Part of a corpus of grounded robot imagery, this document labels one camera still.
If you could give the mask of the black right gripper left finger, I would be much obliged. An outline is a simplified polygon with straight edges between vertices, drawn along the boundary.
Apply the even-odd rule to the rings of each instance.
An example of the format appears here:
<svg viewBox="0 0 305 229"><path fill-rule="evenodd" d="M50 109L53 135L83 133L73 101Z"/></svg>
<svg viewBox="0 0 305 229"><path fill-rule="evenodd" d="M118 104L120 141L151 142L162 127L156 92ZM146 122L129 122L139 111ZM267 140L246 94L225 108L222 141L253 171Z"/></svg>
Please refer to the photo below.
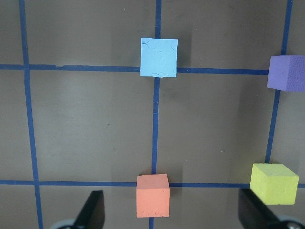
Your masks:
<svg viewBox="0 0 305 229"><path fill-rule="evenodd" d="M77 229L102 229L105 223L104 195L102 190L92 191L77 216Z"/></svg>

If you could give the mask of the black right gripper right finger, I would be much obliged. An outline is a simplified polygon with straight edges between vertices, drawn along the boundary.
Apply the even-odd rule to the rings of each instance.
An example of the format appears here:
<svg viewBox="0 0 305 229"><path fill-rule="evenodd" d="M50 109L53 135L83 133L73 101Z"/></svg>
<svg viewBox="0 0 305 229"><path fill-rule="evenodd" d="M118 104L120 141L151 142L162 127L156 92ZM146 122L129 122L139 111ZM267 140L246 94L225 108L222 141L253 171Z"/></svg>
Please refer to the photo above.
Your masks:
<svg viewBox="0 0 305 229"><path fill-rule="evenodd" d="M244 229L283 229L279 218L250 189L238 193L238 218Z"/></svg>

